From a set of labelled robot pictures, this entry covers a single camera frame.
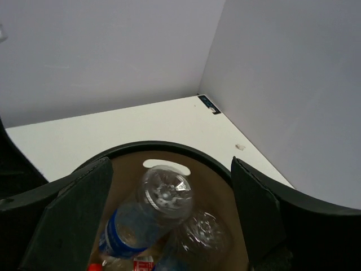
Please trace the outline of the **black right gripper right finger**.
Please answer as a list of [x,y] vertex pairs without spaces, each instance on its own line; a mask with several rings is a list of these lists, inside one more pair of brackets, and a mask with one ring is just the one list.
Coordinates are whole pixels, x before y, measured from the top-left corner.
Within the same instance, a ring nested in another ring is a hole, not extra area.
[[360,210],[313,198],[238,158],[231,180],[251,270],[360,269]]

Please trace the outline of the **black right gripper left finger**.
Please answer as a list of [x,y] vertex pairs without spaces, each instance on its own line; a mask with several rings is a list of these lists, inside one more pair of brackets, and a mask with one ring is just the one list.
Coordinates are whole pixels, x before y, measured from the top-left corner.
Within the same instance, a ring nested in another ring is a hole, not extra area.
[[112,182],[99,159],[1,200],[1,270],[86,270]]

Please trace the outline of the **clear bottle blue label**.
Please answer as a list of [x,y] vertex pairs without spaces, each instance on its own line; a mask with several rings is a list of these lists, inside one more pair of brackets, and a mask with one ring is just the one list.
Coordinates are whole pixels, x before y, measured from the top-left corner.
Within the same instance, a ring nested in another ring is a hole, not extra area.
[[184,222],[193,208],[186,175],[168,165],[148,169],[112,213],[99,238],[102,255],[131,259]]
[[216,270],[232,245],[221,218],[203,209],[175,228],[153,270]]

